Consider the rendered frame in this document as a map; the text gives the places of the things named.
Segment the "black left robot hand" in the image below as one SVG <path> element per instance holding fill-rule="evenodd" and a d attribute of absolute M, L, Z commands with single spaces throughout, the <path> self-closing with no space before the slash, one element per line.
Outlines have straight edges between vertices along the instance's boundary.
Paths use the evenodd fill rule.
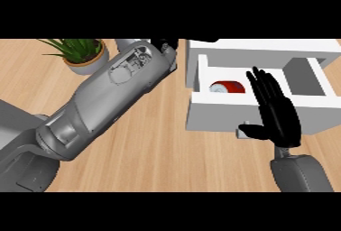
<path fill-rule="evenodd" d="M 162 51 L 166 47 L 172 47 L 177 50 L 178 40 L 177 39 L 151 39 L 150 44 Z"/>

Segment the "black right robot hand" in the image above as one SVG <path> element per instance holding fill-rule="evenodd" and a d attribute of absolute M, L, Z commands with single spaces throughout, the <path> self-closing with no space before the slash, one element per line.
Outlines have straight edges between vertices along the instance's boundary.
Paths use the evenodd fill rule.
<path fill-rule="evenodd" d="M 247 137 L 270 140 L 280 148 L 301 145 L 301 124 L 293 103 L 281 93 L 278 82 L 270 73 L 252 68 L 246 72 L 252 93 L 258 102 L 261 125 L 239 125 Z"/>

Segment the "white drawer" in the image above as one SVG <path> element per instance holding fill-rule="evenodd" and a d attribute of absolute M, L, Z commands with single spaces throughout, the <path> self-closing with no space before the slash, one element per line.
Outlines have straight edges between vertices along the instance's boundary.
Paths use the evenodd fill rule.
<path fill-rule="evenodd" d="M 321 95 L 295 95 L 280 69 L 265 69 L 284 96 L 292 100 L 299 117 L 302 134 L 315 134 L 341 125 L 341 97 L 333 93 L 329 81 L 315 58 L 304 58 L 306 67 L 320 84 Z M 185 116 L 185 129 L 193 131 L 234 132 L 243 122 L 261 124 L 258 103 L 252 94 L 244 72 L 249 68 L 218 68 L 208 66 L 208 56 L 197 55 L 197 87 L 191 92 Z M 243 93 L 211 92 L 216 81 L 236 81 Z"/>

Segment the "red can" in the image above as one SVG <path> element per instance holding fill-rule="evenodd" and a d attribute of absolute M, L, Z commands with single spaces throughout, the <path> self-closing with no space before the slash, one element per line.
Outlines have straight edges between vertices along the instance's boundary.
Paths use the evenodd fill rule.
<path fill-rule="evenodd" d="M 211 84 L 209 91 L 218 93 L 243 93 L 244 87 L 237 81 L 221 80 Z"/>

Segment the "white cabinet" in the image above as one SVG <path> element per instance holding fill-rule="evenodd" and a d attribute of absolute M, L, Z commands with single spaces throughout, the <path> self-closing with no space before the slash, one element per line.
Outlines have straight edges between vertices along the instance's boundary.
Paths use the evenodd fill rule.
<path fill-rule="evenodd" d="M 211 67 L 298 69 L 298 61 L 312 59 L 323 69 L 341 56 L 336 39 L 219 39 L 185 42 L 185 86 L 194 85 L 197 55 L 205 54 Z"/>

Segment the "green potted plant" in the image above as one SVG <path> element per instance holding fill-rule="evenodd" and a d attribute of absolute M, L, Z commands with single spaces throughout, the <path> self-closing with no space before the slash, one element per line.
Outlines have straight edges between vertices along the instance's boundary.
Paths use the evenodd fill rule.
<path fill-rule="evenodd" d="M 100 39 L 38 39 L 58 52 L 63 63 L 78 75 L 91 75 L 109 61 L 109 51 Z"/>

